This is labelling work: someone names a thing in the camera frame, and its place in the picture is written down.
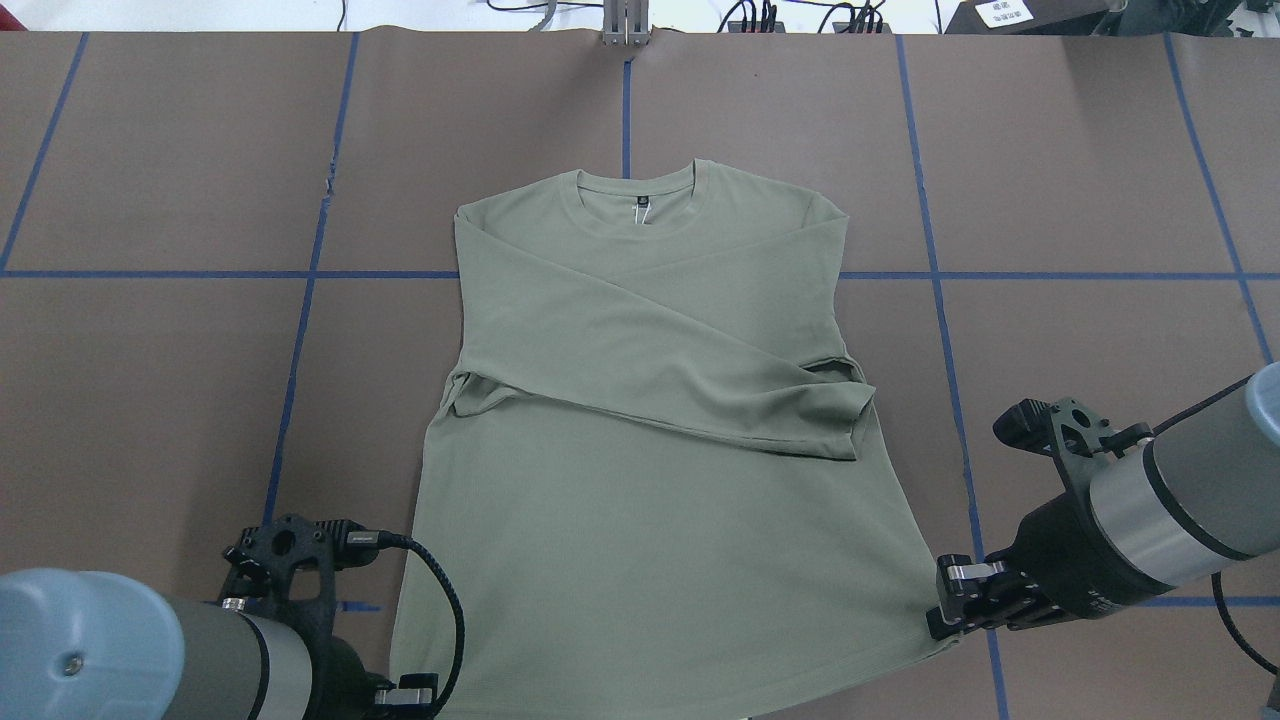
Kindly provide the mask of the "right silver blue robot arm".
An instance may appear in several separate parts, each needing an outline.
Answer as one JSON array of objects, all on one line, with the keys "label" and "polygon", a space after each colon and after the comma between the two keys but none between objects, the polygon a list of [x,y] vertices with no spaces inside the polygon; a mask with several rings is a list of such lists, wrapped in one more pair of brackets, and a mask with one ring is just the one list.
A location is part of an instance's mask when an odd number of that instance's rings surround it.
[{"label": "right silver blue robot arm", "polygon": [[932,638],[1107,618],[1277,551],[1276,364],[1157,427],[1116,427],[1079,401],[1025,398],[993,424],[1053,461],[1064,491],[982,560],[937,561]]}]

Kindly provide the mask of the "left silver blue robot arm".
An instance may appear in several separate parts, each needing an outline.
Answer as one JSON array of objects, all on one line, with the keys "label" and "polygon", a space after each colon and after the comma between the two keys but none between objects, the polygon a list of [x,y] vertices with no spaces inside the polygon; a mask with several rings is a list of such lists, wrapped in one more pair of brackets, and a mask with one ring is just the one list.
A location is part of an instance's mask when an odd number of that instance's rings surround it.
[{"label": "left silver blue robot arm", "polygon": [[433,673],[370,673],[332,606],[161,594],[108,571],[1,580],[5,719],[433,719]]}]

